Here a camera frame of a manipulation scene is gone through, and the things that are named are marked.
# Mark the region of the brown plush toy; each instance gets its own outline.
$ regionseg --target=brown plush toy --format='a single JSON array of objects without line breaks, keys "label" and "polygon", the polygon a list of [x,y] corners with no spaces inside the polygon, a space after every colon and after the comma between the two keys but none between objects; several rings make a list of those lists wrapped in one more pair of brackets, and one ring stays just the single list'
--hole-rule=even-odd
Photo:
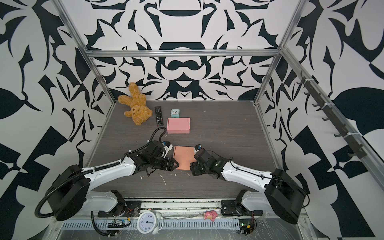
[{"label": "brown plush toy", "polygon": [[131,110],[124,112],[124,115],[128,118],[132,117],[133,122],[139,126],[152,116],[152,110],[145,105],[147,98],[145,94],[140,93],[139,87],[135,83],[130,83],[128,88],[132,98],[127,95],[121,95],[118,97],[118,100],[119,103],[131,107]]}]

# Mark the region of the pink box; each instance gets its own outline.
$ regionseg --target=pink box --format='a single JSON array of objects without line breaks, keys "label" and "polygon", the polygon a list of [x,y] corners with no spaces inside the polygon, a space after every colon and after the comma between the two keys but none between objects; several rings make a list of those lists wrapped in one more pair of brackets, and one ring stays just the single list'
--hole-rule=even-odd
[{"label": "pink box", "polygon": [[167,131],[168,133],[189,133],[190,120],[189,118],[168,118]]}]

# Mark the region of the pink box lid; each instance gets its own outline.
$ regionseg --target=pink box lid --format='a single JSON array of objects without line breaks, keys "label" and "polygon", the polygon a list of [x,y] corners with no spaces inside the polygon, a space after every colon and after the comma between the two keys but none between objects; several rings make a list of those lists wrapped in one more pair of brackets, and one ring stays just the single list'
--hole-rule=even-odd
[{"label": "pink box lid", "polygon": [[189,118],[168,118],[168,130],[189,130]]}]

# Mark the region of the clock face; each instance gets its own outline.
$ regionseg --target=clock face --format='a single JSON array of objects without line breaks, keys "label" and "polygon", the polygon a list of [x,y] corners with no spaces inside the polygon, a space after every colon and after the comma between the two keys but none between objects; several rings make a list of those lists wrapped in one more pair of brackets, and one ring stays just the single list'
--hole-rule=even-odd
[{"label": "clock face", "polygon": [[155,216],[151,213],[147,213],[143,215],[139,220],[139,228],[143,232],[152,230],[154,224],[155,224]]}]

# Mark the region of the pink pig figurine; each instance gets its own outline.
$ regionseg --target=pink pig figurine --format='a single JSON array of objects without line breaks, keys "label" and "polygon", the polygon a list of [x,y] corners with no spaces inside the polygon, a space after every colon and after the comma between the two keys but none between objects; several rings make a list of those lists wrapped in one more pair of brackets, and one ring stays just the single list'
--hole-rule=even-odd
[{"label": "pink pig figurine", "polygon": [[212,222],[215,221],[215,218],[217,217],[217,212],[212,210],[212,211],[206,211],[204,213],[204,219],[210,219]]}]

